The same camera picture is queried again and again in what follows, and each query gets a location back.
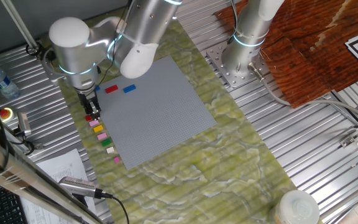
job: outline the red button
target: red button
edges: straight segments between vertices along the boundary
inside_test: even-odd
[[[2,109],[1,111],[0,111],[0,116],[1,116],[1,118],[8,118],[9,117],[9,111],[8,110],[5,110],[5,109]]]
[[[87,115],[87,116],[85,116],[85,120],[86,120],[86,121],[92,121],[92,117],[89,116],[89,115]]]
[[[113,86],[111,86],[111,87],[109,87],[109,88],[107,88],[107,89],[105,89],[105,90],[106,90],[106,93],[111,93],[112,91],[118,90],[118,86],[117,86],[117,85],[113,85]]]

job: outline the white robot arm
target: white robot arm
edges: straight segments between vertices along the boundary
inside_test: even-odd
[[[80,19],[65,17],[51,25],[52,48],[64,72],[59,75],[69,79],[87,114],[99,118],[94,91],[97,65],[114,59],[125,77],[143,75],[151,67],[158,43],[180,4],[178,0],[137,0],[136,5],[131,3],[126,23],[109,17],[89,28]]]

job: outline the yellow lego brick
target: yellow lego brick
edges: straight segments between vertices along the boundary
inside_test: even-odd
[[[101,130],[103,130],[103,126],[102,126],[102,125],[99,125],[99,126],[93,128],[93,131],[96,132],[96,133],[99,132],[99,131],[101,131]]]

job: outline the bottle cap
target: bottle cap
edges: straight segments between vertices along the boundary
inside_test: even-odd
[[[2,110],[0,111],[0,116],[1,116],[2,119],[8,118],[8,117],[9,117],[9,111],[8,111],[8,110],[5,110],[5,109],[2,109]]]

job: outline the blue lego brick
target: blue lego brick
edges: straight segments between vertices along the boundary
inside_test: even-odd
[[[130,86],[127,86],[124,88],[124,93],[128,93],[132,90],[135,90],[136,89],[136,86],[135,85],[130,85]]]

